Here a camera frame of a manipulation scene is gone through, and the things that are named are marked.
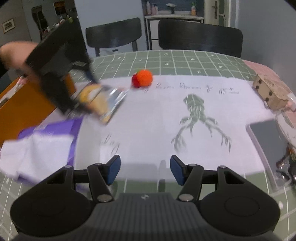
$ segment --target drawing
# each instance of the drawing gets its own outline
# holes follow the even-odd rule
[[[174,149],[177,152],[180,152],[182,147],[186,146],[185,140],[182,137],[182,132],[186,129],[190,129],[190,133],[192,135],[194,125],[198,121],[201,121],[209,129],[211,137],[213,136],[213,129],[220,133],[221,146],[225,143],[226,148],[228,146],[228,151],[230,152],[231,139],[218,127],[218,123],[214,118],[205,116],[204,100],[195,94],[189,94],[183,101],[187,105],[187,109],[190,114],[189,116],[182,118],[180,121],[180,125],[182,125],[182,127],[171,142],[174,143]]]

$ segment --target orange ball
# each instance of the orange ball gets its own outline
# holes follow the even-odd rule
[[[147,87],[151,85],[153,80],[153,75],[149,70],[142,69],[137,73],[137,79],[142,87]]]

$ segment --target green checkered tablecloth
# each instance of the green checkered tablecloth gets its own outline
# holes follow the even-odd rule
[[[128,77],[140,69],[149,69],[154,75],[204,75],[235,77],[253,81],[256,74],[240,58],[202,51],[160,50],[121,53],[95,58],[92,71],[98,79]],[[74,82],[86,81],[81,71],[70,72]],[[274,191],[266,173],[256,173],[245,177],[273,197],[281,208],[281,217],[275,228],[275,233],[284,241],[296,234],[296,191],[286,187]],[[25,193],[30,186],[17,183],[0,173],[0,236],[5,240],[12,239],[16,234],[9,216],[12,202]],[[132,180],[117,180],[111,192],[117,198],[122,192],[153,193],[170,192],[177,197],[181,187],[177,183],[167,183],[164,180],[155,182],[137,182]],[[215,186],[203,185],[200,198],[213,192]]]

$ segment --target screw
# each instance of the screw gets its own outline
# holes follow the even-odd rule
[[[113,198],[108,194],[102,194],[98,196],[99,202],[110,202]]]
[[[179,199],[182,201],[182,202],[190,202],[191,200],[193,200],[193,196],[191,194],[181,194],[179,196]]]

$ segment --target picture frame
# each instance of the picture frame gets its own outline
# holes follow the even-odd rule
[[[3,28],[3,32],[7,33],[8,31],[12,30],[15,28],[15,22],[12,19],[9,19],[8,21],[2,23],[2,28]]]

